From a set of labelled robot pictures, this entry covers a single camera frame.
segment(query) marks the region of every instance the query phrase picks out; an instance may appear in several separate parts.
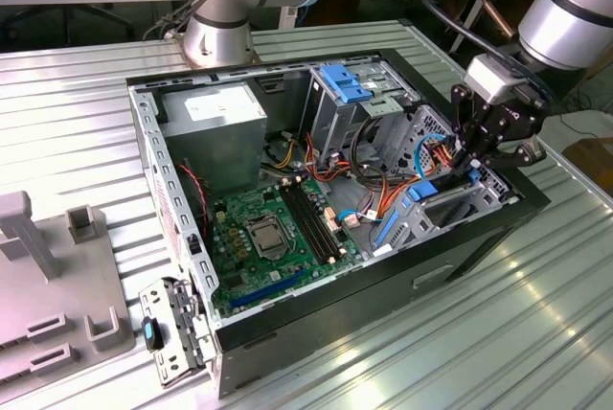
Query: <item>blue cable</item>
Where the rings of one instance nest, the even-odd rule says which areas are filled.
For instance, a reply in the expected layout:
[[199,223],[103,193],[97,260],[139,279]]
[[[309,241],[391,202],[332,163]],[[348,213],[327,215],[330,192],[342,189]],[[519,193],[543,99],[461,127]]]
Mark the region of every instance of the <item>blue cable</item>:
[[357,211],[343,211],[338,216],[336,216],[336,218],[338,218],[338,221],[343,221],[343,218],[345,218],[346,216],[350,216],[351,214],[357,214]]
[[418,175],[420,176],[420,178],[425,178],[425,174],[423,173],[423,168],[421,167],[421,162],[420,162],[421,147],[423,146],[423,143],[427,139],[444,140],[446,138],[447,138],[446,135],[441,135],[441,134],[426,134],[423,137],[421,137],[421,140],[418,142],[418,145],[415,147],[415,153],[413,153],[413,157],[415,158],[415,170],[418,172]]
[[300,27],[302,25],[302,23],[305,20],[305,17],[307,17],[307,13],[308,13],[308,6],[305,6],[305,11],[303,12],[303,15],[300,16],[300,19],[298,19],[298,22],[296,22],[296,27]]
[[338,218],[338,221],[343,221],[343,218],[346,218],[347,216],[350,216],[351,214],[356,214],[357,216],[363,216],[364,218],[368,218],[364,214],[361,214],[357,211],[352,211],[352,210],[343,211],[338,216],[336,216],[336,218]]

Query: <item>label sticker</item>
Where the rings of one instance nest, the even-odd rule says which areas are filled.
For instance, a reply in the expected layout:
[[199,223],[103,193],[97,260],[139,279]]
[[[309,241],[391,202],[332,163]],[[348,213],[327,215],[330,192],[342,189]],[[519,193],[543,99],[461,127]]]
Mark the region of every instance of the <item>label sticker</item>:
[[253,113],[253,101],[242,86],[211,89],[211,93],[190,97],[185,100],[185,107],[192,121],[212,120],[213,118],[236,118]]

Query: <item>ram slot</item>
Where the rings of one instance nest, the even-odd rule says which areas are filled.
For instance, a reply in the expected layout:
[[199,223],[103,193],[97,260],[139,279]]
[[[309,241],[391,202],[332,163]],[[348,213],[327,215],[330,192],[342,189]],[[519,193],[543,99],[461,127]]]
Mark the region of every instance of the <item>ram slot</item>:
[[298,228],[308,243],[317,262],[326,264],[330,258],[338,259],[340,251],[330,236],[328,229],[313,211],[313,206],[300,187],[279,190],[281,198],[296,220]]

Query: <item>black latch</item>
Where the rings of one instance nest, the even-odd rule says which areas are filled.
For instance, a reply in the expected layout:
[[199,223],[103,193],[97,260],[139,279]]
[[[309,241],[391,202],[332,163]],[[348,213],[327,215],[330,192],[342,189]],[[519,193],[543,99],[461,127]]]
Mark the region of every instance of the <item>black latch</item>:
[[161,350],[164,348],[164,340],[162,339],[162,333],[160,332],[160,326],[157,323],[157,319],[151,319],[146,316],[143,319],[143,334],[145,335],[145,344],[149,352]]

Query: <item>yellow cable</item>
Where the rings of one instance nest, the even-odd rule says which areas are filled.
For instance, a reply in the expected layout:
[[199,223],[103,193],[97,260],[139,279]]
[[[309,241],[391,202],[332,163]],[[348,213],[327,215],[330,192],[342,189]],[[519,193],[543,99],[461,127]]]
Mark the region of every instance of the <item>yellow cable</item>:
[[291,161],[291,152],[294,149],[294,143],[295,142],[293,140],[289,143],[289,149],[287,150],[287,155],[285,156],[285,159],[280,164],[276,165],[275,168],[282,169],[289,164],[289,161]]

